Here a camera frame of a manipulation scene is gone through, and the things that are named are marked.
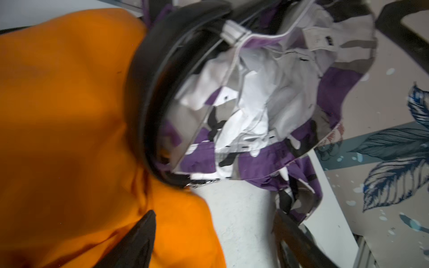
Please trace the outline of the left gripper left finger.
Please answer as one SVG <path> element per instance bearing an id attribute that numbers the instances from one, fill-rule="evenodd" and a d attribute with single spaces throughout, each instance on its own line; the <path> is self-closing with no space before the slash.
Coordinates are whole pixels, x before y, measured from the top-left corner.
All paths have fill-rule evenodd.
<path id="1" fill-rule="evenodd" d="M 148 211 L 96 268 L 148 268 L 154 249 L 156 214 Z"/>

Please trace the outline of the black belt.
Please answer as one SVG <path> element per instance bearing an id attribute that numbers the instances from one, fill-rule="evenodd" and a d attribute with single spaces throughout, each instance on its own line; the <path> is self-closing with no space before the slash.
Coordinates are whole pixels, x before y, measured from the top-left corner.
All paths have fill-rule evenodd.
<path id="1" fill-rule="evenodd" d="M 188 175 L 166 170 L 158 149 L 164 119 L 180 87 L 206 61 L 227 49 L 222 27 L 232 20 L 272 34 L 293 1 L 201 1 L 174 9 L 152 24 L 137 48 L 125 85 L 125 114 L 133 151 L 155 178 L 176 188 L 192 185 Z"/>

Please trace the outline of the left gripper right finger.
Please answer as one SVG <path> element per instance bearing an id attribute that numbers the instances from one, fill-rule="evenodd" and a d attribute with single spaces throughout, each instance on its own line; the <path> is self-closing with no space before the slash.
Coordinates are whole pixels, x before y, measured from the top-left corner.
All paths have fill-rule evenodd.
<path id="1" fill-rule="evenodd" d="M 289 268 L 290 263 L 284 253 L 284 242 L 304 268 L 335 268 L 337 265 L 328 258 L 298 227 L 293 220 L 281 210 L 275 212 L 273 233 L 281 268 Z"/>

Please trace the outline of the purple camouflage trousers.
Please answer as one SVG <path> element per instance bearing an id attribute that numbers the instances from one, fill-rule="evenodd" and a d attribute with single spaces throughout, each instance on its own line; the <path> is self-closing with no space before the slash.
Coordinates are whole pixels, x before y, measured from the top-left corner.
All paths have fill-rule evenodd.
<path id="1" fill-rule="evenodd" d="M 171 1 L 145 1 L 150 27 Z M 296 223 L 322 201 L 308 152 L 340 128 L 347 94 L 371 67 L 374 16 L 363 1 L 293 1 L 274 33 L 227 20 L 227 49 L 173 98 L 158 149 L 191 186 L 242 180 L 277 193 Z"/>

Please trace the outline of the orange trousers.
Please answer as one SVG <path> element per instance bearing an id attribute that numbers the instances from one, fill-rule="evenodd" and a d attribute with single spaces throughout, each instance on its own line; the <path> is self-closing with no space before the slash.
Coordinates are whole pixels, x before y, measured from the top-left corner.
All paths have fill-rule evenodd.
<path id="1" fill-rule="evenodd" d="M 149 211 L 151 268 L 224 268 L 210 209 L 128 141 L 124 85 L 146 35 L 119 8 L 1 35 L 1 266 L 91 268 Z"/>

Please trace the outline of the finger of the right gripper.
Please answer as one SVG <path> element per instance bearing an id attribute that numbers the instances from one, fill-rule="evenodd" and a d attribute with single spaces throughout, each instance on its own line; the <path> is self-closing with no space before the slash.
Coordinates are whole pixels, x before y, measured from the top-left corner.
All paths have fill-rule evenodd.
<path id="1" fill-rule="evenodd" d="M 429 72 L 429 44 L 406 27 L 402 19 L 428 9 L 428 1 L 395 1 L 382 8 L 375 22 L 375 28 L 405 51 L 426 73 Z"/>

